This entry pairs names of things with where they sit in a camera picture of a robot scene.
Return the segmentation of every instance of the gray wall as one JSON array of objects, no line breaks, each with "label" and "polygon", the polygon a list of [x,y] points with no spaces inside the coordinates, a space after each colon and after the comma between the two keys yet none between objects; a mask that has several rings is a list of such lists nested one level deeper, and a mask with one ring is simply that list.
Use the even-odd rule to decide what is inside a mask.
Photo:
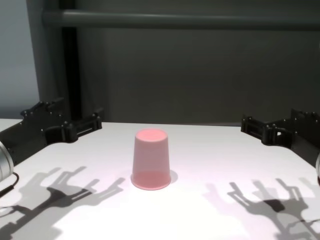
[{"label": "gray wall", "polygon": [[24,0],[0,2],[0,118],[20,118],[39,101],[28,12]]},{"label": "gray wall", "polygon": [[[318,15],[318,1],[79,0],[126,13]],[[78,31],[84,111],[111,122],[237,123],[291,108],[320,113],[320,32],[87,29]]]}]

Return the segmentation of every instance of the pink cup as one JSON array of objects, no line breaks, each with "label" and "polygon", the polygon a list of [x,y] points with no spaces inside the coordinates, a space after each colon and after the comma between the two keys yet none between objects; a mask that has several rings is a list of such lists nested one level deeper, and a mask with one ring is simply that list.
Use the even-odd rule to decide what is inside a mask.
[{"label": "pink cup", "polygon": [[158,190],[171,182],[168,135],[155,128],[135,135],[131,182],[143,190]]}]

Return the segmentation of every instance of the white table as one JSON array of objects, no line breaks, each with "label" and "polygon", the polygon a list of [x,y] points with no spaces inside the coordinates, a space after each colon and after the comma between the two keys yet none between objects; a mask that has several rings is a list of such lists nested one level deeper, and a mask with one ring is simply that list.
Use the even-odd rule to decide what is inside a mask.
[{"label": "white table", "polygon": [[[17,122],[2,119],[0,130]],[[130,180],[135,133],[146,127],[169,137],[173,183],[156,191]],[[103,123],[75,143],[45,148],[15,172],[18,185],[0,198],[1,207],[14,206],[0,209],[1,240],[319,238],[315,169],[239,127]]]}]

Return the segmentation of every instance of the silver cylinder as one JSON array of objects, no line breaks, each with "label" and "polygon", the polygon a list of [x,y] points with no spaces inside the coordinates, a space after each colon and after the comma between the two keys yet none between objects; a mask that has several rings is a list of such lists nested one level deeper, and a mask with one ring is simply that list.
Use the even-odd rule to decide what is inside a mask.
[{"label": "silver cylinder", "polygon": [[0,182],[14,172],[14,162],[10,153],[0,141]]},{"label": "silver cylinder", "polygon": [[320,153],[318,155],[318,158],[316,159],[315,170],[316,170],[316,174],[320,178]]}]

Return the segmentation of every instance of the cable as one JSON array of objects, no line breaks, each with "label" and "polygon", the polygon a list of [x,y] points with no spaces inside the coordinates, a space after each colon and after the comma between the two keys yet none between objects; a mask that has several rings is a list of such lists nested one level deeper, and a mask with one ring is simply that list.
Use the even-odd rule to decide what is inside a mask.
[{"label": "cable", "polygon": [[19,175],[15,172],[13,173],[13,175],[16,176],[15,182],[12,185],[10,185],[10,186],[6,187],[5,189],[3,189],[2,191],[0,191],[0,198],[3,197],[4,195],[6,195],[7,193],[9,193],[11,190],[13,190],[15,188],[15,185],[17,185],[17,183],[19,182],[19,179],[20,179]]}]

